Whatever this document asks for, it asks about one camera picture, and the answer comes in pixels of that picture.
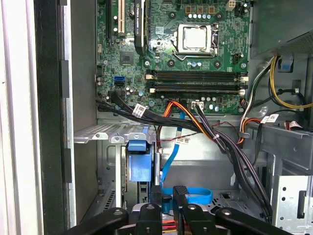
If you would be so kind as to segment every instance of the chip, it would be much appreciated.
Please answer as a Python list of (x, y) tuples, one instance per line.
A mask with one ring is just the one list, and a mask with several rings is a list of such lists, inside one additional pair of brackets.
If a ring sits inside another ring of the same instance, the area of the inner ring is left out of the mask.
[(133, 65), (134, 64), (134, 52), (133, 51), (121, 51), (119, 53), (120, 65)]
[(223, 103), (223, 97), (217, 97), (216, 103), (219, 103), (219, 104)]

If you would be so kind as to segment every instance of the ram slot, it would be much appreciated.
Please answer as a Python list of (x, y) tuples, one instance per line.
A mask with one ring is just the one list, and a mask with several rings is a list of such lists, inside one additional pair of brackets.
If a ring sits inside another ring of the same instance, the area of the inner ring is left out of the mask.
[(244, 88), (237, 85), (154, 84), (150, 88), (150, 93), (243, 94), (244, 92)]
[(215, 82), (235, 82), (241, 77), (236, 72), (205, 72), (205, 71), (152, 71), (146, 79), (158, 82), (187, 82), (187, 81), (215, 81)]

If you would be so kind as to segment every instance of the ventilation slot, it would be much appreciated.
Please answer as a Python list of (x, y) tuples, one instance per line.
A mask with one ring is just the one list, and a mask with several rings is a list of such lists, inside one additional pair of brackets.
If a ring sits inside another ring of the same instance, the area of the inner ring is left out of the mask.
[(111, 204), (112, 204), (112, 201), (113, 201), (113, 199), (114, 199), (114, 196), (115, 196), (115, 190), (112, 189), (112, 191), (111, 191), (111, 193), (110, 193), (110, 195), (109, 195), (109, 198), (108, 198), (108, 200), (107, 200), (107, 203), (106, 203), (106, 205), (105, 205), (103, 211), (106, 211), (107, 209), (110, 208), (110, 206), (111, 206)]

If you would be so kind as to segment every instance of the yellow wire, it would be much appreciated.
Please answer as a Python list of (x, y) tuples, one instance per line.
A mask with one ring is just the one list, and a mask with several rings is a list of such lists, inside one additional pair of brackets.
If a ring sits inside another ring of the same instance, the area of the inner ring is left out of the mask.
[(170, 233), (170, 232), (176, 232), (176, 229), (162, 231), (162, 233)]
[(272, 93), (273, 95), (275, 96), (275, 98), (277, 99), (277, 101), (279, 103), (281, 103), (282, 105), (285, 105), (286, 107), (290, 108), (290, 109), (306, 109), (306, 108), (310, 108), (310, 107), (313, 107), (313, 103), (310, 103), (310, 104), (306, 104), (306, 105), (293, 105), (293, 104), (289, 104), (289, 103), (286, 103), (284, 101), (282, 101), (278, 95), (276, 94), (276, 90), (275, 90), (275, 84), (274, 84), (274, 71), (275, 71), (275, 64), (276, 64), (276, 61), (277, 61), (277, 56), (275, 56), (275, 58), (273, 59), (272, 61), (272, 64), (270, 66), (270, 74), (269, 74), (269, 79), (270, 79), (270, 87), (272, 89)]

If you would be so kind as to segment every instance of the zip tie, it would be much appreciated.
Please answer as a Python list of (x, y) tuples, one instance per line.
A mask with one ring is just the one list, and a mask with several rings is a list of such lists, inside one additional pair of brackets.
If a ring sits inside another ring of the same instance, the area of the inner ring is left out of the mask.
[(215, 137), (213, 137), (213, 140), (215, 140), (215, 139), (217, 139), (217, 138), (219, 138), (219, 137), (220, 137), (220, 135), (217, 134)]

